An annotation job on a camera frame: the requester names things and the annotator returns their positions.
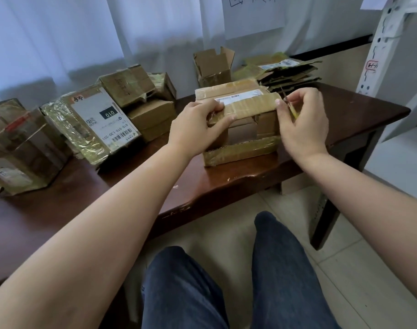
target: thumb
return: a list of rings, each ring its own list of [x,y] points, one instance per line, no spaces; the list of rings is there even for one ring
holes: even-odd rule
[[[293,126],[288,105],[282,99],[276,99],[277,117],[279,118],[280,132]]]
[[[219,135],[221,135],[221,133],[224,130],[226,130],[235,120],[236,120],[236,115],[233,114],[233,115],[225,116],[221,120],[216,122],[216,124],[213,127],[208,129],[210,140],[213,142],[215,139],[217,139]]]

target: hand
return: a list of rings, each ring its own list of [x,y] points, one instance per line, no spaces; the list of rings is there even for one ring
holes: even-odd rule
[[[302,110],[297,120],[291,119],[288,105],[276,99],[277,115],[283,145],[301,166],[316,154],[327,153],[325,141],[329,120],[324,111],[323,96],[316,88],[300,88],[288,95],[287,100]]]
[[[223,108],[224,104],[214,99],[189,103],[172,121],[169,144],[182,150],[188,159],[200,154],[235,120],[236,116],[230,115],[219,120],[213,127],[207,127],[207,115]]]

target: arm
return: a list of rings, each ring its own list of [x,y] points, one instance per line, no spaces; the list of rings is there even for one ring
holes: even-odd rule
[[[417,297],[417,199],[327,153],[328,121],[318,90],[299,89],[288,99],[303,106],[294,123],[285,103],[277,107],[286,150]]]
[[[169,143],[48,240],[0,287],[0,327],[96,328],[137,259],[169,191],[193,156],[233,121],[190,103]]]

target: forearm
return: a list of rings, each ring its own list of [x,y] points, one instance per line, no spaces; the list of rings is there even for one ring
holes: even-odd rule
[[[417,297],[417,199],[327,154],[299,164]]]
[[[63,227],[0,287],[2,324],[97,326],[188,162],[166,145]]]

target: left arm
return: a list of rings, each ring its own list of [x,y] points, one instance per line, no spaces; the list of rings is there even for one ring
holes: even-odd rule
[[[207,128],[208,113],[222,108],[215,100],[187,105],[166,146],[32,254],[0,287],[0,327],[99,326],[171,188],[233,121]]]

